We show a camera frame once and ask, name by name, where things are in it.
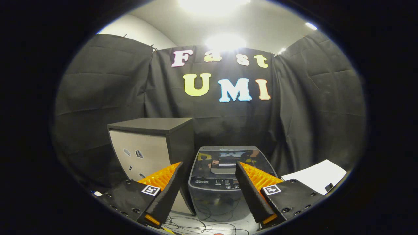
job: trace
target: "foam letter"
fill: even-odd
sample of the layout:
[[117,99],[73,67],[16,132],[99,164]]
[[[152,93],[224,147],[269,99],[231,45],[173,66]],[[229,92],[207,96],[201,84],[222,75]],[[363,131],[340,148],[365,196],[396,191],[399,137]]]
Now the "foam letter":
[[219,157],[227,157],[227,156],[233,156],[233,157],[241,157],[242,154],[245,152],[237,152],[237,153],[221,153]]
[[250,101],[252,98],[248,91],[248,79],[240,78],[237,81],[237,84],[234,86],[228,79],[221,79],[218,81],[221,85],[221,98],[219,99],[220,102],[229,102],[230,98],[228,97],[228,93],[231,96],[232,100],[236,100],[238,93],[240,97],[238,97],[239,101]]
[[191,96],[201,96],[209,91],[209,78],[211,74],[200,74],[203,79],[203,86],[200,89],[194,88],[194,79],[197,77],[196,74],[186,74],[184,78],[184,91]]
[[202,156],[205,156],[206,157],[206,160],[210,160],[210,159],[212,159],[212,155],[209,155],[209,154],[206,154],[206,153],[199,153],[198,155],[197,155],[197,160],[198,161],[202,161],[203,159],[202,159]]
[[271,96],[268,95],[268,91],[267,91],[267,86],[266,86],[267,81],[264,79],[257,79],[255,82],[258,83],[258,88],[260,89],[260,96],[258,98],[260,100],[271,99]]
[[263,57],[262,55],[255,56],[254,58],[257,59],[258,66],[260,66],[262,68],[267,68],[268,67],[268,64],[264,63],[264,61],[266,61],[267,58]]
[[252,154],[250,155],[250,157],[251,158],[255,158],[255,157],[257,157],[257,155],[260,153],[260,151],[258,151],[258,150],[253,150],[252,151]]
[[246,66],[250,64],[250,62],[248,61],[248,57],[246,55],[237,54],[236,57],[237,57],[237,62],[239,64],[246,65]]
[[222,57],[219,53],[219,51],[211,50],[205,53],[205,58],[203,58],[206,62],[212,62],[212,61],[221,61]]
[[184,65],[184,61],[189,59],[189,55],[193,54],[192,50],[185,50],[185,51],[175,51],[174,53],[174,63],[171,67],[179,67]]

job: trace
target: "ceiling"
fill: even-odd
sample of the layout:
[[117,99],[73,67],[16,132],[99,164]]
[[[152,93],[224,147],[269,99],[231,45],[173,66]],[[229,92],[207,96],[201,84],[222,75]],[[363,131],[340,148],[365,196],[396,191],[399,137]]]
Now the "ceiling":
[[227,15],[190,12],[179,0],[155,0],[129,14],[145,20],[178,46],[205,44],[215,34],[233,33],[248,48],[277,54],[312,32],[298,15],[267,0],[252,0]]

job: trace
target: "cable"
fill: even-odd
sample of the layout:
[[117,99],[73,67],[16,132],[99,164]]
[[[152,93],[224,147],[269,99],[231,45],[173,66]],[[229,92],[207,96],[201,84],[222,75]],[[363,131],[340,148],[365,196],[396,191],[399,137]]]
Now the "cable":
[[198,209],[198,210],[199,210],[202,214],[206,215],[206,218],[204,218],[203,220],[212,219],[214,222],[217,222],[217,221],[216,221],[216,219],[211,218],[211,217],[212,217],[212,216],[221,216],[221,215],[226,215],[226,214],[228,214],[228,213],[232,212],[231,217],[230,217],[229,219],[227,219],[227,220],[230,220],[230,219],[232,219],[232,217],[234,216],[234,211],[235,211],[235,209],[237,208],[238,204],[240,203],[240,200],[241,200],[241,197],[240,197],[238,200],[234,200],[234,201],[233,201],[233,203],[232,203],[232,206],[234,205],[234,202],[237,202],[237,204],[235,205],[235,207],[233,207],[233,208],[232,208],[232,210],[230,210],[230,211],[228,211],[228,212],[225,212],[225,213],[222,213],[222,214],[217,214],[217,215],[214,215],[214,214],[212,214],[212,213],[211,213],[210,209],[209,209],[208,207],[204,206],[204,205],[199,205],[199,206],[203,206],[203,207],[205,207],[205,209],[209,212],[209,214],[208,214],[208,213],[205,213],[205,212],[203,212],[203,211],[201,211],[199,208],[197,208],[197,209]]
[[[180,225],[178,225],[178,224],[176,224],[176,223],[174,223],[173,222],[173,219],[189,219],[189,220],[196,220],[196,221],[199,221],[200,223],[202,223],[203,224],[203,226],[199,226],[199,227],[187,227],[187,226],[180,226]],[[227,225],[231,225],[234,229],[230,229],[230,230],[227,230],[227,229],[208,229],[207,228],[207,226],[213,226],[213,225],[220,225],[220,224],[227,224]],[[205,223],[203,223],[202,221],[200,221],[200,220],[198,220],[198,219],[195,219],[195,218],[190,218],[190,217],[183,217],[183,216],[168,216],[167,217],[167,221],[163,224],[163,226],[164,227],[166,227],[166,228],[168,228],[168,229],[171,229],[171,230],[178,230],[178,229],[183,229],[183,230],[185,230],[185,231],[188,231],[188,232],[192,232],[192,233],[187,233],[187,232],[181,232],[181,231],[179,231],[180,233],[184,233],[184,234],[201,234],[201,233],[204,233],[204,232],[210,232],[210,233],[214,233],[214,232],[211,232],[212,230],[213,231],[234,231],[234,234],[235,235],[237,235],[237,230],[241,230],[241,231],[245,231],[245,232],[247,232],[247,235],[250,235],[250,233],[247,231],[247,230],[244,230],[244,229],[237,229],[237,227],[235,227],[235,225],[233,225],[233,224],[230,224],[230,223],[216,223],[216,224],[212,224],[212,225],[206,225]],[[175,228],[175,229],[173,229],[173,228],[170,228],[170,227],[168,227],[168,226],[176,226],[177,228]],[[200,230],[200,232],[194,232],[194,231],[190,231],[190,230],[188,230],[188,229],[194,229],[194,230]]]

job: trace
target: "washing machine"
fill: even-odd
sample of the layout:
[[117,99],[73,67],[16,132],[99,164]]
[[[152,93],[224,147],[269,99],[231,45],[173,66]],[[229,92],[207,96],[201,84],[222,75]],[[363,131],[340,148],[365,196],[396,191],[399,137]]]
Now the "washing machine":
[[250,214],[235,177],[237,161],[277,177],[267,158],[255,146],[201,147],[189,177],[189,191],[200,220],[228,222]]

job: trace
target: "black backdrop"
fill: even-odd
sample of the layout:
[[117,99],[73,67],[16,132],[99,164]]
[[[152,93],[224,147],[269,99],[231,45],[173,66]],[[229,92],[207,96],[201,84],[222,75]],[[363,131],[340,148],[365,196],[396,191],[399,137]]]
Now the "black backdrop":
[[[193,50],[172,67],[174,51]],[[195,150],[201,146],[257,146],[278,175],[324,159],[350,171],[361,154],[365,104],[360,78],[338,47],[315,32],[283,55],[238,49],[205,62],[206,46],[155,51],[132,39],[96,35],[69,65],[57,94],[53,133],[64,164],[93,185],[123,179],[106,125],[135,118],[194,118]],[[249,66],[236,61],[248,56]],[[268,68],[254,56],[263,55]],[[185,93],[185,74],[210,73],[209,91]],[[247,78],[250,101],[220,102],[218,81]],[[270,100],[260,100],[256,79],[267,80]]]

